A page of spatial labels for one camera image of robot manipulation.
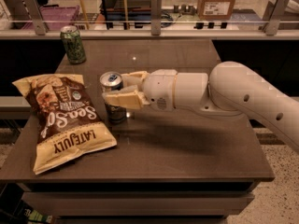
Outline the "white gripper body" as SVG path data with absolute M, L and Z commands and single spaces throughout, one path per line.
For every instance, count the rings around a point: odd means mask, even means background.
M 174 83 L 176 70 L 160 69 L 148 75 L 143 83 L 143 92 L 149 105 L 156 111 L 174 109 Z

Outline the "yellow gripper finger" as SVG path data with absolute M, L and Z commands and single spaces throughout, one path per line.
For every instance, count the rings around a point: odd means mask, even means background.
M 128 109 L 141 109 L 150 102 L 137 85 L 124 87 L 119 91 L 106 91 L 102 94 L 109 105 L 120 106 Z
M 148 76 L 149 73 L 147 71 L 137 71 L 121 75 L 124 87 L 136 85 L 138 88 L 142 87 L 143 82 Z

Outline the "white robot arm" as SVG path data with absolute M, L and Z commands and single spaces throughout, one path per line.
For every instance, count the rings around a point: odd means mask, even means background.
M 173 69 L 100 76 L 106 104 L 127 109 L 190 110 L 212 119 L 255 119 L 299 152 L 299 102 L 245 65 L 217 64 L 209 74 Z

